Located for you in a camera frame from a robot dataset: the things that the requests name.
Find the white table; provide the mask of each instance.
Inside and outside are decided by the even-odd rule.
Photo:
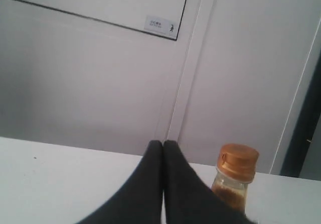
[[[74,224],[126,181],[141,156],[0,137],[0,223]],[[215,167],[191,164],[210,186]],[[321,182],[257,173],[247,215],[260,223],[320,223]]]

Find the bottle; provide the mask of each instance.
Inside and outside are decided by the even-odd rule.
[[[225,144],[217,161],[212,191],[230,207],[245,211],[248,184],[255,175],[259,153],[246,145]]]

